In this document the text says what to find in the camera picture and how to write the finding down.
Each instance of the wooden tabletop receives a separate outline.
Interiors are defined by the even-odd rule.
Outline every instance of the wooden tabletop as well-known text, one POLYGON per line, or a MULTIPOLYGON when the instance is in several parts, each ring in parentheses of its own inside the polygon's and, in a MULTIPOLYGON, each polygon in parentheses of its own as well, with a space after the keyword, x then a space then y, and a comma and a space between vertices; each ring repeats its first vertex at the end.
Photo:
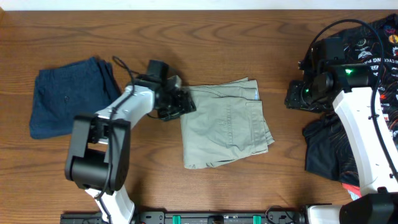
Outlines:
MULTIPOLYGON (((289 81, 314 36, 344 18, 374 21, 392 11, 6 12, 0 22, 0 222, 59 223, 63 212, 99 210, 63 169, 70 136, 29 136, 40 69, 97 55, 145 72, 163 60, 189 85, 258 81, 275 139, 269 152, 215 169, 183 167, 180 121, 143 118, 133 129, 126 188, 141 208, 265 211, 271 205, 348 203, 340 183, 304 171, 302 129, 320 117, 288 110, 289 81)), ((352 24, 342 25, 332 34, 352 24)), ((119 86, 129 78, 114 67, 119 86)))

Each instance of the folded dark blue cloth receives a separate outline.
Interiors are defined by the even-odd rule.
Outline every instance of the folded dark blue cloth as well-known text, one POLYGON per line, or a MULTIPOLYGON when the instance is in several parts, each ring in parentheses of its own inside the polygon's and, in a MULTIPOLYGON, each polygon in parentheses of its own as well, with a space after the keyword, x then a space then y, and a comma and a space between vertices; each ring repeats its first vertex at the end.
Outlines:
POLYGON ((121 95, 112 66, 94 57, 61 68, 41 70, 35 80, 30 136, 70 134, 73 118, 95 113, 121 95))

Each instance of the green light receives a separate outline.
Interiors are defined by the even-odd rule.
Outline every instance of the green light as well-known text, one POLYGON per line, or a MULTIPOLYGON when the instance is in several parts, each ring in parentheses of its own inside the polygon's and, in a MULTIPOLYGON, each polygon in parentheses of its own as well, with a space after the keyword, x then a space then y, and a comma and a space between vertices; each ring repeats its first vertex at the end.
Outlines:
POLYGON ((354 70, 351 70, 351 69, 346 69, 346 73, 347 73, 347 75, 349 75, 351 72, 353 72, 354 70))

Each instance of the black fabric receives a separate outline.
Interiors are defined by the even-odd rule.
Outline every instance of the black fabric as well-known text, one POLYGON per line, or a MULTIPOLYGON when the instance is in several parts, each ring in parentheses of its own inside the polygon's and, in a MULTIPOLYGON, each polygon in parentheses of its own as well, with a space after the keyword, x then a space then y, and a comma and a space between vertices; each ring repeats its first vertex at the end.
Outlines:
MULTIPOLYGON (((384 46, 385 62, 379 92, 381 106, 398 146, 398 15, 372 22, 384 46)), ((343 30, 332 37, 341 37, 348 63, 366 63, 378 75, 381 50, 377 38, 366 27, 343 30)), ((309 124, 303 135, 307 142, 305 170, 359 186, 358 170, 347 135, 336 114, 326 114, 309 124)))
POLYGON ((72 132, 79 113, 95 113, 121 95, 112 66, 94 57, 41 70, 35 80, 30 136, 51 138, 72 132))

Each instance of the white wall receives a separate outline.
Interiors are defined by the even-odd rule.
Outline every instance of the white wall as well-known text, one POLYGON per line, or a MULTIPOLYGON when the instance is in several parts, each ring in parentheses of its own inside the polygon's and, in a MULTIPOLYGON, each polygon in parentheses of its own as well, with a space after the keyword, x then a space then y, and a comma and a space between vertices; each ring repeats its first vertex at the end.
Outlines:
POLYGON ((398 0, 0 0, 15 10, 398 9, 398 0))

